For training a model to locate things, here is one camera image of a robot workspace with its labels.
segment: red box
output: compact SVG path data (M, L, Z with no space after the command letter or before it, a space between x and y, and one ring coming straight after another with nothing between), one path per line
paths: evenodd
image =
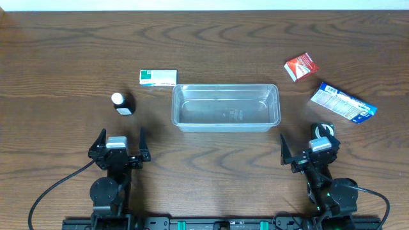
M318 71L318 66L313 62L311 57L309 57L308 53L302 54L291 61L287 61L284 68L293 81L298 81Z

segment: white bottle cap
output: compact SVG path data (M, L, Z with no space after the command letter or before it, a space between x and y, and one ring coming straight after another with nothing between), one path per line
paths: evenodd
M123 96L122 96L120 93L114 93L114 94L111 96L111 100L112 100L112 102L114 102L114 104L120 105L120 104L123 103L123 101L124 101L125 99L123 98Z

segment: blue box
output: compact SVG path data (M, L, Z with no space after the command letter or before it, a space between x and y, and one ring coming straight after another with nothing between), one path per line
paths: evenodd
M311 100L356 124L372 118L377 110L375 106L347 95L327 83L321 84Z

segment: small bottle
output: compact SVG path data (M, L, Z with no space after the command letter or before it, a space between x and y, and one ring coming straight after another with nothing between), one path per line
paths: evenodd
M114 108L121 115L131 115L135 112L135 106L133 106L122 94L114 93L111 96L112 102L114 102Z

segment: wooden table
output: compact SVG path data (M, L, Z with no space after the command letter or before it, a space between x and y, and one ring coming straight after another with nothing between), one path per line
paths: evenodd
M20 12L0 27L0 225L27 229L49 186L90 159L102 128L133 150L147 132L152 162L134 173L139 213L186 216L308 214L306 179L280 165L279 134L307 147L314 121L332 122L342 142L333 176L353 178L392 206L385 229L409 228L409 20L400 11ZM284 62L308 52L320 70L294 83ZM183 133L171 123L172 89L142 88L139 70L179 70L179 83L276 84L281 124L265 133ZM377 106L361 125L309 99L321 82ZM131 117L113 92L130 90ZM35 229L60 229L92 212L93 165L38 205ZM385 212L359 194L359 215Z

